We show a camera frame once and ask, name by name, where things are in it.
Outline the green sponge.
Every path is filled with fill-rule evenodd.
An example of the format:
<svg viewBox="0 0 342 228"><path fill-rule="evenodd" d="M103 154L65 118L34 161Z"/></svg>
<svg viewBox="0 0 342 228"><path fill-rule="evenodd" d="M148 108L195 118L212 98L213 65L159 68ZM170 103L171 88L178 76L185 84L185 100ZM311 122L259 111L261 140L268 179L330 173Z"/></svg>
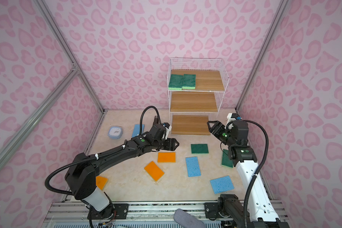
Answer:
<svg viewBox="0 0 342 228"><path fill-rule="evenodd" d="M191 144L191 152L192 154L208 154L209 148L207 144Z"/></svg>
<svg viewBox="0 0 342 228"><path fill-rule="evenodd" d="M225 167L233 168L234 167L233 161L229 159L228 152L229 152L228 150L225 150L225 149L223 150L221 165Z"/></svg>
<svg viewBox="0 0 342 228"><path fill-rule="evenodd" d="M196 89L196 75L195 74L183 75L182 89L186 89L186 90Z"/></svg>
<svg viewBox="0 0 342 228"><path fill-rule="evenodd" d="M182 90L183 75L171 74L168 89L172 91Z"/></svg>

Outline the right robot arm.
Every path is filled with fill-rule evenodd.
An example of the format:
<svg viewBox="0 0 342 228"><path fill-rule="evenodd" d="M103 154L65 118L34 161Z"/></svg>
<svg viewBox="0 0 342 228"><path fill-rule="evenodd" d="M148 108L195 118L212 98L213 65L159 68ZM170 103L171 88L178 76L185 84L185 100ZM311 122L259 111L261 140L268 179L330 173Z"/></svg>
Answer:
<svg viewBox="0 0 342 228"><path fill-rule="evenodd" d="M265 149L260 162L249 146L249 124L257 126L265 137ZM280 219L271 205L260 176L268 156L269 138L266 130L256 122L239 117L226 125L220 121L208 121L207 125L209 132L228 147L228 157L246 189L243 201L233 194L221 194L218 198L220 214L229 215L235 228L288 228L289 224Z"/></svg>

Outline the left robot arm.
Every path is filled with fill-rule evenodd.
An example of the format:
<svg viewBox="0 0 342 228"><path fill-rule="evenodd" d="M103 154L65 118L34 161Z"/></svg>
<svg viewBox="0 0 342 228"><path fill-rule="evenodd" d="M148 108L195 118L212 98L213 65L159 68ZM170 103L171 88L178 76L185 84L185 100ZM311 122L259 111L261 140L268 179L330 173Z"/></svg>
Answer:
<svg viewBox="0 0 342 228"><path fill-rule="evenodd" d="M72 163L53 171L45 179L45 187L55 193L72 195L76 200L85 203L90 210L103 214L109 218L113 214L114 206L110 198L96 185L96 177L107 169L150 152L174 152L180 145L175 138L168 137L171 126L162 123L158 117L148 132L140 132L137 136L126 140L113 149L85 155L78 154ZM67 171L65 181L69 190L60 190L51 186L51 179L62 171Z"/></svg>

